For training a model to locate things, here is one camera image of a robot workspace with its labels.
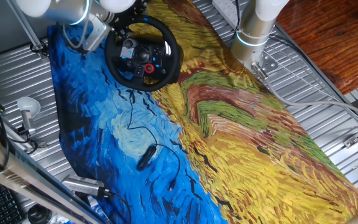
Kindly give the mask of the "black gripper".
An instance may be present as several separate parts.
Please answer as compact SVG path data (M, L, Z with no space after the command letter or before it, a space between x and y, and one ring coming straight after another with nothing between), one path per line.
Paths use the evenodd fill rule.
M114 15L112 21L109 23L113 32L119 39L126 39L131 35L129 28L135 14L147 14L147 0L135 0L134 5L124 12Z

